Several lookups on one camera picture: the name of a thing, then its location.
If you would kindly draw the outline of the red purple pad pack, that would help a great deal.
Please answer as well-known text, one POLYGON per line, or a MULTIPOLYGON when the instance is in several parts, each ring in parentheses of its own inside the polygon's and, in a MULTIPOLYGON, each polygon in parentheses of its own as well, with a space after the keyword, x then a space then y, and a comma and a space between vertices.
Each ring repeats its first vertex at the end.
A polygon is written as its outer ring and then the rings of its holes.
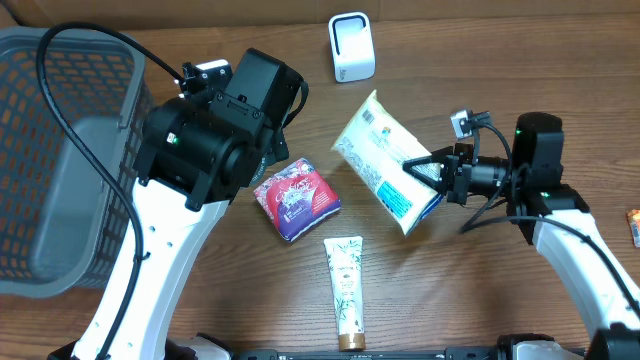
POLYGON ((289 243, 341 208, 338 194, 305 158, 269 177, 254 196, 289 243))

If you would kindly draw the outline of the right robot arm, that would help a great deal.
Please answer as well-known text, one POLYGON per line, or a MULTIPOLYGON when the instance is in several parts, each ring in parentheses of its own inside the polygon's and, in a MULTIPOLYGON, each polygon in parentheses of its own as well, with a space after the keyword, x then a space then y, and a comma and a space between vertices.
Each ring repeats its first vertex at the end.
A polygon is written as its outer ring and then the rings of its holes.
POLYGON ((639 287, 607 247, 586 201, 562 181, 561 119, 543 112, 520 115, 514 141, 503 145, 504 158, 479 153, 481 130, 497 130, 489 113, 462 110, 450 119, 457 143, 405 161, 404 172, 450 203, 463 205, 481 195, 487 207, 505 204, 505 216, 484 219, 478 210, 462 232, 516 225, 576 305, 590 341, 584 358, 638 358, 639 287))

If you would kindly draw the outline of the white cream tube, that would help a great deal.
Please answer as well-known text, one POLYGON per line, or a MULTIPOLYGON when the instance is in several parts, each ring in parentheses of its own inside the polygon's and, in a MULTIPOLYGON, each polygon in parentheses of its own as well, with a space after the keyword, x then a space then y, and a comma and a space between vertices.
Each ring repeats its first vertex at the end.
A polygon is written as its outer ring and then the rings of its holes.
POLYGON ((366 349, 361 236, 324 240, 340 351, 366 349))

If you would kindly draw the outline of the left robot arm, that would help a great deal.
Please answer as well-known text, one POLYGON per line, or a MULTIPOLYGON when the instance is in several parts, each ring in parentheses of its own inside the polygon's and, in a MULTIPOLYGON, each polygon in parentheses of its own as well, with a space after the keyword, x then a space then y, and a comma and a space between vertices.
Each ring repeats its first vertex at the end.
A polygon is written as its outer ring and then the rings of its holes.
POLYGON ((185 63, 179 96, 152 109, 134 161, 134 208, 100 305, 57 359, 228 359, 206 334, 171 340, 177 302, 205 240, 239 190, 288 157, 284 128, 309 87, 283 61, 247 50, 185 63))

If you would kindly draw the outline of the orange Kleenex tissue pack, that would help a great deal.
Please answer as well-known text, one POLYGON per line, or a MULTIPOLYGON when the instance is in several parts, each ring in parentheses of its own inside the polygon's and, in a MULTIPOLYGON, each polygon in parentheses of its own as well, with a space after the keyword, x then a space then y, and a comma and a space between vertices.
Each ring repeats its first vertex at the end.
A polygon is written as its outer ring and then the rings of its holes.
POLYGON ((627 213, 627 220, 631 230, 634 246, 636 248, 640 248, 640 211, 638 209, 630 210, 627 213))

